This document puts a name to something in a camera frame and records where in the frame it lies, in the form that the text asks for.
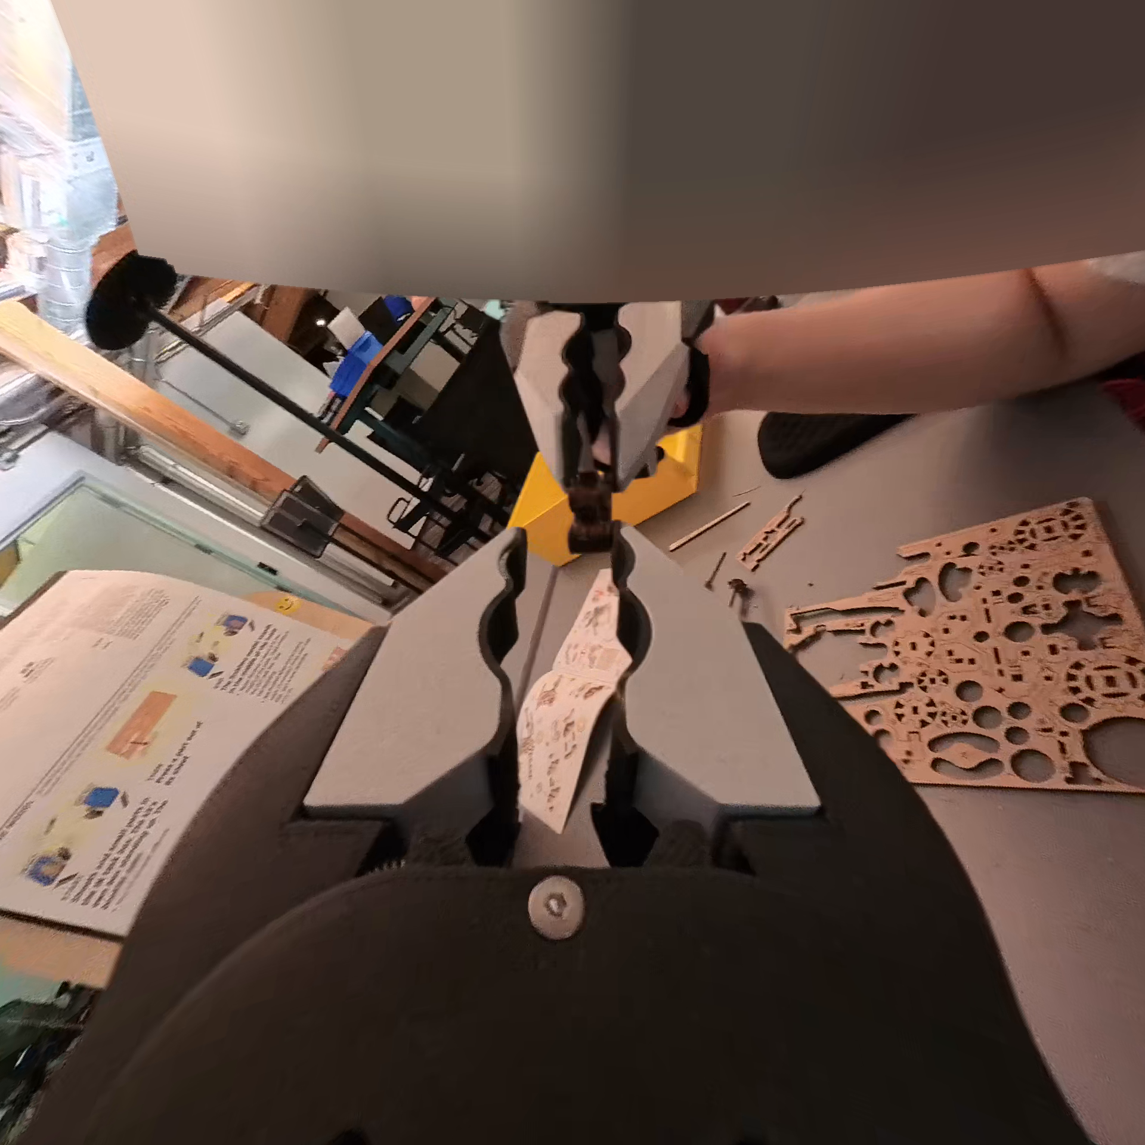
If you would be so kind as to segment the folded illustrated instruction booklet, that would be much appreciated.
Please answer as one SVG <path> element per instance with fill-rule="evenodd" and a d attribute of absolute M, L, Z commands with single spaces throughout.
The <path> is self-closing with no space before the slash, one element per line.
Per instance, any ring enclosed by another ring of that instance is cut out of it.
<path fill-rule="evenodd" d="M 618 590 L 605 568 L 517 718 L 518 804 L 555 835 L 564 832 L 599 717 L 632 664 L 617 633 Z"/>

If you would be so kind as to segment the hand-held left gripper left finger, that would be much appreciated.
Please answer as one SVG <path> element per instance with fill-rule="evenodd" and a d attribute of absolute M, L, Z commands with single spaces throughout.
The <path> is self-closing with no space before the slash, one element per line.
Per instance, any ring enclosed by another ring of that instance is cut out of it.
<path fill-rule="evenodd" d="M 509 528 L 400 612 L 378 646 L 303 808 L 468 842 L 518 830 L 515 647 L 526 535 Z"/>

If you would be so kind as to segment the black rod with round end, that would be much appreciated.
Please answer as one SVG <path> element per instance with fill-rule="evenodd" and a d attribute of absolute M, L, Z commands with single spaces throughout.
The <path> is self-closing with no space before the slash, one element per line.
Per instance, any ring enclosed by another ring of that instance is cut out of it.
<path fill-rule="evenodd" d="M 193 350 L 249 391 L 287 413 L 294 422 L 306 426 L 318 435 L 322 444 L 333 444 L 335 450 L 387 479 L 400 493 L 427 504 L 433 513 L 459 530 L 464 538 L 489 541 L 492 535 L 480 527 L 483 519 L 502 528 L 508 525 L 508 515 L 496 507 L 490 499 L 471 485 L 462 485 L 453 476 L 445 476 L 445 491 L 462 500 L 461 509 L 450 509 L 439 496 L 421 490 L 349 437 L 335 432 L 328 423 L 218 351 L 204 338 L 191 334 L 185 326 L 170 319 L 165 313 L 165 307 L 175 297 L 176 286 L 178 275 L 172 266 L 163 260 L 129 251 L 100 278 L 92 289 L 83 319 L 91 342 L 101 351 L 123 351 L 138 342 L 148 328 L 157 326 L 167 332 L 176 344 Z"/>

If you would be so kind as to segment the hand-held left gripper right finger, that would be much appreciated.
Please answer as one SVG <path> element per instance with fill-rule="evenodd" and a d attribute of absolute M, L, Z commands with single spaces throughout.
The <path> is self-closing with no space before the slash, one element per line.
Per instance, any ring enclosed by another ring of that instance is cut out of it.
<path fill-rule="evenodd" d="M 618 683 L 615 745 L 632 759 L 635 810 L 651 823 L 810 817 L 820 810 L 742 622 L 632 527 L 611 580 Z"/>

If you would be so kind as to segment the workbench with teal frame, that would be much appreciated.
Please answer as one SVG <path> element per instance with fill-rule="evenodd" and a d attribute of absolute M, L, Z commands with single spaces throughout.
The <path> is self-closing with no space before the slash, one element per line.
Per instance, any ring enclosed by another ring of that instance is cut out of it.
<path fill-rule="evenodd" d="M 371 444 L 408 466 L 427 466 L 428 453 L 412 431 L 471 350 L 453 334 L 464 314 L 461 300 L 415 300 L 393 336 L 380 341 L 381 353 L 350 397 L 328 391 L 318 418 L 346 437 L 363 426 Z"/>

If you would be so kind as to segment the blue storage bin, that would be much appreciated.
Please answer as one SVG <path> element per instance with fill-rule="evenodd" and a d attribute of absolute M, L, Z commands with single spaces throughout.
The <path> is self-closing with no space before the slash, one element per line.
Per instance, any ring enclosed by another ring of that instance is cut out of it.
<path fill-rule="evenodd" d="M 330 391 L 341 400 L 347 400 L 355 387 L 362 381 L 368 366 L 381 353 L 383 345 L 369 332 L 363 332 L 340 360 L 331 375 Z"/>

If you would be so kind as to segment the small wooden frame offcut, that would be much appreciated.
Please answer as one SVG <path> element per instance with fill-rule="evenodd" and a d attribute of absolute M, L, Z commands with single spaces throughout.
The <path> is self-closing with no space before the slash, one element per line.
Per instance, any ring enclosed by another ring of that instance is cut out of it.
<path fill-rule="evenodd" d="M 804 518 L 794 512 L 801 500 L 803 494 L 795 494 L 794 499 L 736 553 L 736 563 L 744 571 L 754 574 L 761 563 L 804 524 Z"/>

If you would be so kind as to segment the printed instruction sheet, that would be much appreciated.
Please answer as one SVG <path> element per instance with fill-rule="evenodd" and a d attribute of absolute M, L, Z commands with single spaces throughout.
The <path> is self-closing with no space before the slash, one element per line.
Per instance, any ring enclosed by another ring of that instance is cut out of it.
<path fill-rule="evenodd" d="M 69 571 L 2 619 L 2 916 L 129 932 L 207 795 L 372 630 L 284 602 Z"/>

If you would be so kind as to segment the wooden beam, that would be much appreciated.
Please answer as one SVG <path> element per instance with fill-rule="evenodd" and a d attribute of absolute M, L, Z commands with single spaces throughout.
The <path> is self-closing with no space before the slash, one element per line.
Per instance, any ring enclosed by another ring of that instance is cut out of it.
<path fill-rule="evenodd" d="M 265 507 L 296 485 L 293 475 L 70 339 L 20 301 L 1 304 L 1 351 L 27 373 L 253 494 Z M 334 537 L 349 540 L 350 553 L 415 591 L 427 591 L 446 575 L 442 566 L 344 510 L 335 518 Z"/>

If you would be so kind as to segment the person's right forearm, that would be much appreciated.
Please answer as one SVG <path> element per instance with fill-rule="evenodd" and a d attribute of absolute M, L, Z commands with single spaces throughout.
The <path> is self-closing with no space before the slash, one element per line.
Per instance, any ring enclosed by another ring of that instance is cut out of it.
<path fill-rule="evenodd" d="M 1058 388 L 1143 348 L 1142 252 L 934 279 L 714 322 L 707 415 L 938 413 Z"/>

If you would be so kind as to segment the cardboard board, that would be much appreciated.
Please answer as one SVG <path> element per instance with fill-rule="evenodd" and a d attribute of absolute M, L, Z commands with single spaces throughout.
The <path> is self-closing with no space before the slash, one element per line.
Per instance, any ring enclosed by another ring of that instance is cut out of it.
<path fill-rule="evenodd" d="M 2 972 L 103 991 L 122 955 L 122 939 L 1 914 Z"/>

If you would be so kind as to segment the laser-cut wooden parts sheet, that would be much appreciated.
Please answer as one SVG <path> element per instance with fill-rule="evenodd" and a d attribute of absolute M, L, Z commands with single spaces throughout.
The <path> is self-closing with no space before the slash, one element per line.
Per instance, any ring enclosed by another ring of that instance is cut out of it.
<path fill-rule="evenodd" d="M 1142 796 L 1086 736 L 1142 723 L 1142 616 L 1093 500 L 913 541 L 864 594 L 788 609 L 792 655 L 882 655 L 828 687 L 916 786 Z"/>

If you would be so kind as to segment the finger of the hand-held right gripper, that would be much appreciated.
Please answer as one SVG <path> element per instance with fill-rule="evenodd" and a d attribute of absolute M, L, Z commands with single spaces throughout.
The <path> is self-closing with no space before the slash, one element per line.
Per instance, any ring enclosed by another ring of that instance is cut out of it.
<path fill-rule="evenodd" d="M 514 308 L 515 390 L 536 450 L 564 491 L 592 466 L 592 394 L 570 359 L 585 334 L 579 310 Z"/>
<path fill-rule="evenodd" d="M 605 434 L 613 490 L 623 491 L 655 466 L 654 448 L 685 394 L 692 342 L 708 328 L 708 303 L 629 303 L 614 328 L 618 364 Z"/>

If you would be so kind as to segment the small dark wooden model part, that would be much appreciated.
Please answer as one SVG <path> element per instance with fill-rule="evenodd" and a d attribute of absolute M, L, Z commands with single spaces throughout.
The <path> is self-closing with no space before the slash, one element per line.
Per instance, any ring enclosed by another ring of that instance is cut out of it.
<path fill-rule="evenodd" d="M 567 493 L 571 522 L 567 530 L 567 550 L 573 558 L 613 550 L 613 491 L 608 479 L 596 469 L 576 475 Z"/>

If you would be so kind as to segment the yellow box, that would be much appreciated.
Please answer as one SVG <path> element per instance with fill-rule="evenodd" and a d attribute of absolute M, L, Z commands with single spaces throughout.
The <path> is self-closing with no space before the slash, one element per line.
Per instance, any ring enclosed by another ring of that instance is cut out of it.
<path fill-rule="evenodd" d="M 663 456 L 654 475 L 636 479 L 624 493 L 613 497 L 613 518 L 618 524 L 636 527 L 695 494 L 702 432 L 704 428 L 695 425 L 658 443 Z M 579 558 L 567 547 L 571 522 L 562 488 L 540 454 L 534 454 L 508 527 L 526 532 L 531 555 L 552 566 L 564 566 Z"/>

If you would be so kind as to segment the silver duct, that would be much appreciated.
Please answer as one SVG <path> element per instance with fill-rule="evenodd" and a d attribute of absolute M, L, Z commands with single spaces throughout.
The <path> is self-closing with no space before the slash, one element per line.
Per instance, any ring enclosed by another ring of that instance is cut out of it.
<path fill-rule="evenodd" d="M 94 248 L 100 239 L 110 236 L 119 223 L 114 217 L 109 227 L 78 235 L 55 227 L 36 238 L 41 248 L 36 313 L 66 336 L 79 336 L 83 331 L 83 316 L 92 292 Z"/>

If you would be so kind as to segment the thin wooden stick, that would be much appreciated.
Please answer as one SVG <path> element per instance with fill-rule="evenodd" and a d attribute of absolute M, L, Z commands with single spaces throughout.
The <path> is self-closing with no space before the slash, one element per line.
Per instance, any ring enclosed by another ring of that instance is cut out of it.
<path fill-rule="evenodd" d="M 677 540 L 671 541 L 667 547 L 667 553 L 676 553 L 680 549 L 691 546 L 694 541 L 699 540 L 701 537 L 705 537 L 710 531 L 716 530 L 722 524 L 730 521 L 732 518 L 735 518 L 736 515 L 742 513 L 750 507 L 751 507 L 750 500 L 738 503 L 732 509 L 724 510 L 722 515 L 710 519 L 707 524 L 702 524 L 701 527 L 696 527 L 695 530 L 689 531 L 683 537 L 679 537 Z"/>

